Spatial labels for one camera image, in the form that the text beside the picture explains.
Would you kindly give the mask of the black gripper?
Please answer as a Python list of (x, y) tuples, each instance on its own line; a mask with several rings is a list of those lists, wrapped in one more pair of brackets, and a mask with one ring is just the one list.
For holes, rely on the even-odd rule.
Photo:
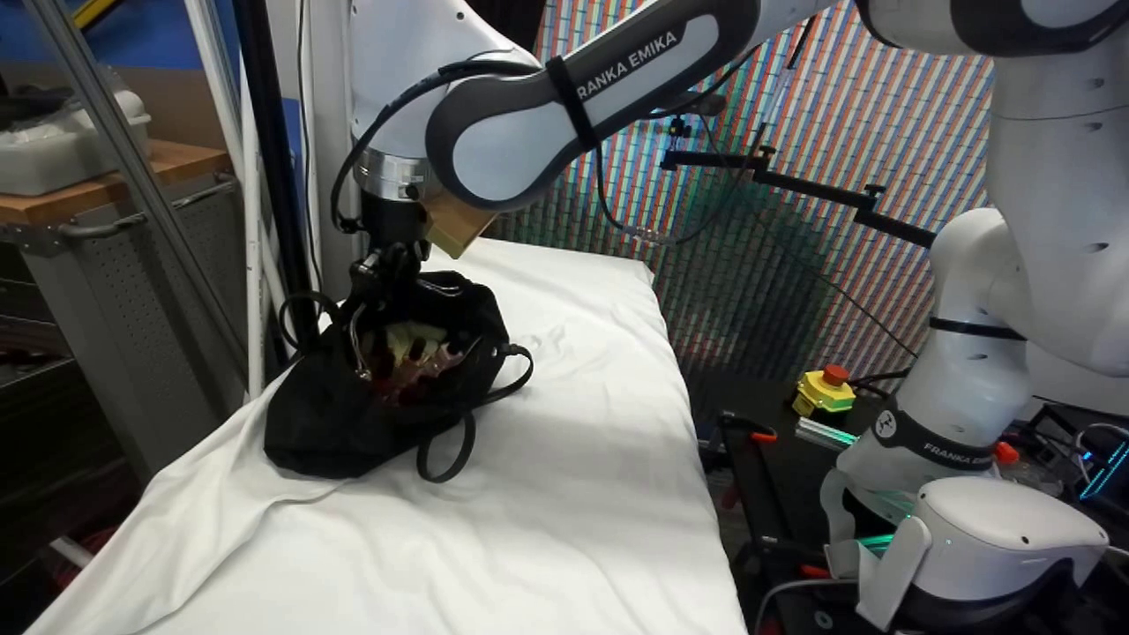
[(364, 194), (359, 222), (369, 254), (353, 265), (351, 312), (410, 314), (424, 297), (427, 211), (417, 200)]

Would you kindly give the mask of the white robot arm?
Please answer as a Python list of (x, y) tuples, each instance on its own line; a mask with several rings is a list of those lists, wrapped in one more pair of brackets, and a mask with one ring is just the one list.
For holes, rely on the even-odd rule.
[(374, 243), (419, 218), (437, 183), (483, 211), (514, 211), (579, 156), (684, 95), (828, 0), (643, 0), (583, 46), (538, 59), (471, 0), (346, 0), (351, 152), (333, 226)]

